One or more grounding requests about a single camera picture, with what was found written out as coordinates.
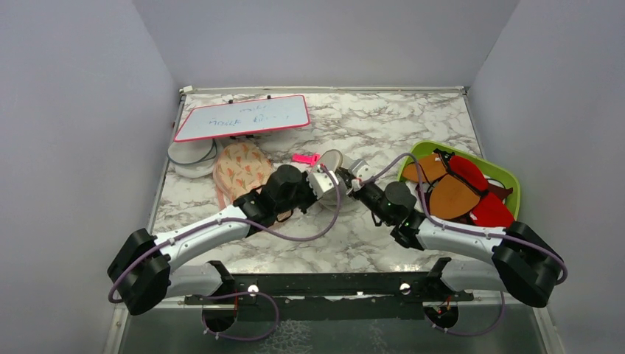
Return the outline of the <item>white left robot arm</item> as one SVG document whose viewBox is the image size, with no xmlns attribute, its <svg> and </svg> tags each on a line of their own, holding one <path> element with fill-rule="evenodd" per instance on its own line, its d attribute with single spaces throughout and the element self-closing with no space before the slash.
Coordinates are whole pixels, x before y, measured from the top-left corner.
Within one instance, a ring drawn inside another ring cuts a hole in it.
<svg viewBox="0 0 625 354">
<path fill-rule="evenodd" d="M 108 266 L 113 283 L 108 301 L 123 303 L 132 315 L 154 308 L 165 299 L 171 275 L 202 253 L 267 231 L 282 213 L 305 211 L 332 181 L 316 178 L 283 164 L 267 183 L 236 198 L 217 214 L 163 235 L 145 228 L 132 232 Z"/>
</svg>

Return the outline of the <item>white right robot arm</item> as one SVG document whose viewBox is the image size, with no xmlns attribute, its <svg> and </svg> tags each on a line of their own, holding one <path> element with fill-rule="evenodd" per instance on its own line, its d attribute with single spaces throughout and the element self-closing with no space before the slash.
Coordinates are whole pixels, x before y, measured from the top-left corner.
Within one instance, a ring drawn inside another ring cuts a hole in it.
<svg viewBox="0 0 625 354">
<path fill-rule="evenodd" d="M 505 291 L 525 305 L 545 307 L 565 272 L 563 259 L 522 222 L 485 228 L 444 225 L 416 210 L 416 196 L 398 181 L 385 189 L 370 181 L 349 195 L 371 211 L 376 226 L 391 227 L 391 236 L 402 247 L 446 251 L 479 260 L 497 272 L 485 282 L 484 289 Z"/>
</svg>

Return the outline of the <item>white mesh laundry bag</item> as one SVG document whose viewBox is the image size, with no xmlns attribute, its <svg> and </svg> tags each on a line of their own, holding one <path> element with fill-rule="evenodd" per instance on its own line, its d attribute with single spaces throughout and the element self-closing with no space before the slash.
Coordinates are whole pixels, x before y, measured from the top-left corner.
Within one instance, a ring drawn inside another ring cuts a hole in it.
<svg viewBox="0 0 625 354">
<path fill-rule="evenodd" d="M 340 152 L 339 150 L 331 149 L 323 153 L 319 161 L 314 165 L 315 169 L 320 165 L 324 165 L 328 170 L 335 172 L 335 175 L 340 182 L 338 187 L 341 192 L 341 207 L 339 209 L 339 213 L 353 212 L 360 208 L 360 203 L 358 201 L 344 195 L 346 192 L 346 186 L 341 179 L 341 171 L 348 170 L 348 167 L 354 160 L 355 159 Z"/>
</svg>

